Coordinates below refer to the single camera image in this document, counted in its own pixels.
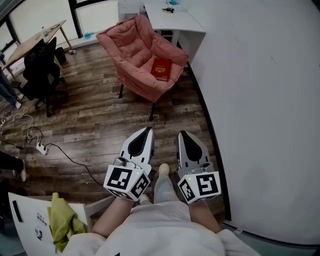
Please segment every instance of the pink armchair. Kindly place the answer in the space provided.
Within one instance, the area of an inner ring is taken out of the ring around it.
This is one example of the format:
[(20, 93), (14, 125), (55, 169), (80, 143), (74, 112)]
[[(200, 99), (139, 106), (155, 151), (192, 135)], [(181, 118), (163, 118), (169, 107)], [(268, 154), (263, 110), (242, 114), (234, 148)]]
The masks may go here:
[[(143, 15), (120, 22), (96, 35), (100, 44), (112, 58), (116, 77), (123, 86), (153, 102), (149, 120), (152, 121), (155, 102), (177, 82), (188, 55), (153, 31)], [(168, 81), (159, 81), (151, 74), (156, 57), (172, 61)]]

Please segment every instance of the white shirt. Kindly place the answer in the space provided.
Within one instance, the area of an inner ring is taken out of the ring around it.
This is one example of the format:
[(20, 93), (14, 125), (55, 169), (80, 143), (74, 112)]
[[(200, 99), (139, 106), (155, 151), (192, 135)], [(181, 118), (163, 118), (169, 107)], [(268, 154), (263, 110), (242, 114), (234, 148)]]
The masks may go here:
[(64, 256), (258, 256), (225, 229), (218, 234), (191, 222), (189, 207), (172, 201), (133, 208), (107, 239), (94, 233), (71, 237)]

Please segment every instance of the person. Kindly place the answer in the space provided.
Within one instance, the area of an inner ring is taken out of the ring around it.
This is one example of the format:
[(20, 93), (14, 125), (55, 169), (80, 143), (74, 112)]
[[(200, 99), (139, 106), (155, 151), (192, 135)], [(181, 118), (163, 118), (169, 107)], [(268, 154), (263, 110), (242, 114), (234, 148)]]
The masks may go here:
[(20, 175), (23, 182), (27, 180), (25, 161), (0, 151), (0, 169), (12, 170), (14, 176)]
[(64, 256), (258, 256), (230, 230), (221, 230), (206, 202), (181, 202), (159, 167), (154, 204), (147, 195), (134, 202), (116, 197), (92, 228), (73, 235)]
[(16, 95), (14, 89), (12, 89), (6, 75), (0, 71), (0, 95), (9, 102), (12, 106), (15, 106), (17, 109), (21, 108), (21, 101), (24, 97), (23, 94), (19, 96)]

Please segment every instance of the wooden floor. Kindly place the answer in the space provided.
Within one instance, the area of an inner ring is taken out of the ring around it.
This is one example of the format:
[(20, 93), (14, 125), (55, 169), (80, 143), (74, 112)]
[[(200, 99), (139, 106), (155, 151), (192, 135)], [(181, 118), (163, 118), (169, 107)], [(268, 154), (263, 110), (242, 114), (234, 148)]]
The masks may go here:
[[(176, 136), (186, 130), (208, 147), (210, 159), (218, 170), (202, 107), (187, 71), (179, 79), (179, 87), (175, 86), (160, 99), (153, 121), (149, 122), (151, 102), (126, 88), (123, 97), (118, 98), (120, 85), (115, 78), (115, 67), (100, 45), (79, 48), (75, 55), (66, 54), (66, 58), (62, 65), (66, 82), (57, 89), (67, 91), (69, 97), (51, 97), (50, 118), (46, 117), (45, 105), (35, 110), (36, 100), (29, 101), (26, 97), (20, 110), (11, 111), (11, 114), (21, 113), (28, 107), (32, 125), (43, 133), (42, 144), (58, 145), (74, 161), (87, 165), (93, 177), (103, 183), (108, 165), (119, 155), (123, 141), (147, 126), (155, 132), (152, 167), (158, 170), (160, 164), (168, 163), (174, 172), (178, 167)], [(22, 75), (18, 79), (26, 82)], [(8, 116), (4, 110), (9, 112), (11, 106), (1, 99), (0, 109), (0, 117)], [(17, 116), (14, 123), (5, 123), (1, 139), (23, 145), (30, 121), (29, 117)], [(72, 163), (54, 146), (47, 156), (41, 155), (36, 142), (34, 139), (24, 150), (1, 142), (1, 151), (25, 160), (27, 181), (22, 182), (8, 170), (1, 170), (1, 180), (9, 179), (13, 186), (25, 188), (30, 195), (58, 192), (69, 202), (92, 203), (109, 195), (83, 166)], [(210, 208), (220, 220), (224, 218), (222, 197), (211, 200)]]

